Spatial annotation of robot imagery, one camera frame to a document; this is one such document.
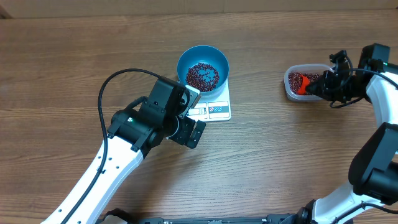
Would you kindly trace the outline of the blue bowl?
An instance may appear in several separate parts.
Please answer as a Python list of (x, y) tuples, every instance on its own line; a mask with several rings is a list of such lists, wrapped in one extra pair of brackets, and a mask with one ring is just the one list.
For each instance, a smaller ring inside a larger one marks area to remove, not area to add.
[(198, 89), (202, 95), (218, 95), (228, 82), (229, 62), (225, 54), (209, 45), (186, 50), (177, 62), (177, 77), (184, 85)]

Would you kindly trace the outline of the red measuring scoop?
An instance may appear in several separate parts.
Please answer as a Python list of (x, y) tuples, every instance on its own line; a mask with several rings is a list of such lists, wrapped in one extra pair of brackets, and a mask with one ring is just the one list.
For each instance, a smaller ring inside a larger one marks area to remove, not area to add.
[(301, 75), (301, 78), (302, 78), (302, 83), (301, 83), (300, 88), (297, 90), (297, 94), (298, 95), (306, 95), (306, 93), (307, 93), (306, 87), (310, 84), (310, 80), (304, 75)]

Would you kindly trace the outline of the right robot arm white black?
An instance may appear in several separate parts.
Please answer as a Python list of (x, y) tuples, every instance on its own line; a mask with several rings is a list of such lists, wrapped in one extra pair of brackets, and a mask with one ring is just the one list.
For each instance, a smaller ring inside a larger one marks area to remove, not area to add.
[(329, 56), (333, 64), (316, 80), (302, 77), (300, 95), (329, 101), (331, 108), (362, 99), (374, 109), (377, 129), (351, 162), (348, 181), (324, 198), (312, 200), (283, 223), (352, 223), (355, 216), (397, 202), (397, 65), (389, 63), (390, 48), (365, 46), (354, 67), (345, 50)]

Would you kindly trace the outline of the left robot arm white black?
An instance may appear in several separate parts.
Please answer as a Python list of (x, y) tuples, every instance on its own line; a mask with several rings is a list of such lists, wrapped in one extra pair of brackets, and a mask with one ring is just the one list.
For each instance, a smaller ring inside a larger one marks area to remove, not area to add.
[(196, 88), (160, 77), (149, 96), (117, 111), (96, 158), (45, 223), (96, 223), (114, 193), (164, 139), (195, 148), (206, 124), (187, 116)]

